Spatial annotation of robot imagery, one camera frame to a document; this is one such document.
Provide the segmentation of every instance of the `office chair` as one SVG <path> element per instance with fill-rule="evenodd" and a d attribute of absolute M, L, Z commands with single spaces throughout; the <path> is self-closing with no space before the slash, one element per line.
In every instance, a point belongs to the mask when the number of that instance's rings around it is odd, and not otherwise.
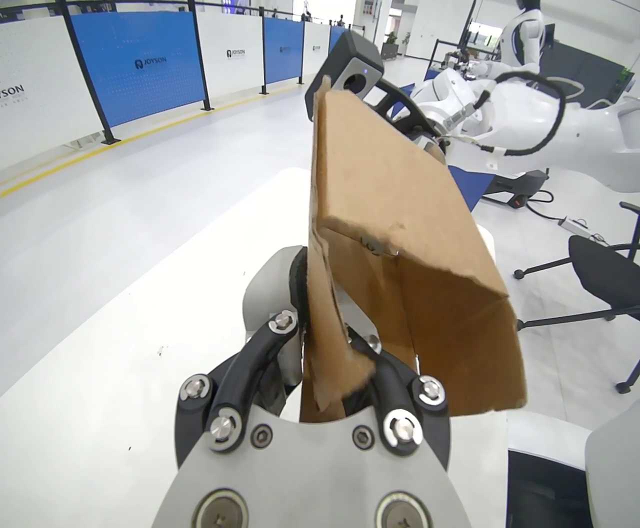
<path fill-rule="evenodd" d="M 601 310 L 574 316 L 552 317 L 537 321 L 521 321 L 518 319 L 518 331 L 531 326 L 548 326 L 550 324 L 575 323 L 590 319 L 606 319 L 612 321 L 616 316 L 628 315 L 640 321 L 640 266 L 634 263 L 636 251 L 640 247 L 640 207 L 620 202 L 620 207 L 638 215 L 634 237 L 630 244 L 603 246 L 596 241 L 581 237 L 569 238 L 569 257 L 548 264 L 534 266 L 522 271 L 513 272 L 514 278 L 521 280 L 529 273 L 555 268 L 563 264 L 571 264 L 580 279 L 582 287 L 593 296 L 605 301 L 610 310 Z M 618 251 L 627 251 L 625 257 Z M 627 381 L 616 385 L 620 394 L 631 391 L 631 387 L 640 376 L 640 361 L 636 364 Z"/>

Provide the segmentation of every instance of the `partition fence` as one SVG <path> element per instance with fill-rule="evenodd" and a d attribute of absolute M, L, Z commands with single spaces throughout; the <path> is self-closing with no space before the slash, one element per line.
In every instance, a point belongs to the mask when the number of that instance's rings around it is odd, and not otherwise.
<path fill-rule="evenodd" d="M 117 142 L 112 127 L 185 104 L 208 111 L 211 98 L 302 83 L 344 31 L 364 32 L 229 1 L 164 4 L 0 8 L 0 169 L 99 130 Z"/>

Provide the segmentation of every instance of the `cardboard flap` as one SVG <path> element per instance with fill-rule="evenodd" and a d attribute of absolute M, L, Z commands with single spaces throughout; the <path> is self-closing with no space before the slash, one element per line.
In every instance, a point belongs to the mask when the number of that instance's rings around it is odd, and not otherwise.
<path fill-rule="evenodd" d="M 372 373 L 346 342 L 333 281 L 387 351 L 412 367 L 418 355 L 422 373 L 442 380 L 453 415 L 522 406 L 515 316 L 447 168 L 352 93 L 325 85 L 314 115 L 305 354 L 318 409 Z"/>

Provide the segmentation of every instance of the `potted plant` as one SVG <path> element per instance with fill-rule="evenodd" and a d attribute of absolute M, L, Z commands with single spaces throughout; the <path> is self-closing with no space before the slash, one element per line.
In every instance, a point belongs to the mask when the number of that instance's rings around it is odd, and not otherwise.
<path fill-rule="evenodd" d="M 401 52 L 402 55 L 406 55 L 406 48 L 407 48 L 407 46 L 409 44 L 409 39 L 410 38 L 411 38 L 411 31 L 407 31 L 407 34 L 402 39 L 402 45 L 403 45 L 402 52 Z"/>
<path fill-rule="evenodd" d="M 392 31 L 387 35 L 387 41 L 382 45 L 380 54 L 383 59 L 394 59 L 398 55 L 398 45 L 396 44 L 396 34 Z"/>

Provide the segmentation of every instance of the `silver screw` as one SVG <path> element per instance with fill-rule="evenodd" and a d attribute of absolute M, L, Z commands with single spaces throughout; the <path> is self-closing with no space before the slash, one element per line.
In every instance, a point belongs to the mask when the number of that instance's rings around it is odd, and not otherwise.
<path fill-rule="evenodd" d="M 413 440 L 413 424 L 408 418 L 400 418 L 394 424 L 394 434 L 400 442 L 407 443 Z"/>
<path fill-rule="evenodd" d="M 233 422 L 224 416 L 219 416 L 211 422 L 211 434 L 220 442 L 224 442 L 233 430 Z"/>
<path fill-rule="evenodd" d="M 358 449 L 366 451 L 373 446 L 373 432 L 367 426 L 356 427 L 351 437 Z"/>
<path fill-rule="evenodd" d="M 440 397 L 440 386 L 433 380 L 427 381 L 422 386 L 422 391 L 429 399 L 438 399 Z"/>
<path fill-rule="evenodd" d="M 204 381 L 202 380 L 189 380 L 184 387 L 184 391 L 190 398 L 198 398 L 204 390 Z"/>
<path fill-rule="evenodd" d="M 273 431 L 267 424 L 256 426 L 251 433 L 251 444 L 256 449 L 264 449 L 273 439 Z"/>
<path fill-rule="evenodd" d="M 180 387 L 180 401 L 205 398 L 209 394 L 211 383 L 204 374 L 194 374 Z"/>
<path fill-rule="evenodd" d="M 371 335 L 366 336 L 364 339 L 376 354 L 380 354 L 382 352 L 382 343 L 380 342 L 380 339 L 377 335 L 372 333 Z"/>
<path fill-rule="evenodd" d="M 246 528 L 249 512 L 243 498 L 231 490 L 218 490 L 196 510 L 195 528 Z"/>
<path fill-rule="evenodd" d="M 284 312 L 278 314 L 274 319 L 274 321 L 276 323 L 276 327 L 279 330 L 284 330 L 285 328 L 288 328 L 289 325 L 292 323 L 292 319 L 289 316 L 289 314 L 285 314 Z"/>
<path fill-rule="evenodd" d="M 282 310 L 281 313 L 269 321 L 269 329 L 273 333 L 287 335 L 295 329 L 296 321 L 296 314 L 290 310 Z"/>
<path fill-rule="evenodd" d="M 430 528 L 422 504 L 405 492 L 388 494 L 378 506 L 376 528 Z"/>
<path fill-rule="evenodd" d="M 445 401 L 445 392 L 442 384 L 433 376 L 420 376 L 422 390 L 418 395 L 422 403 L 429 406 L 437 406 Z"/>

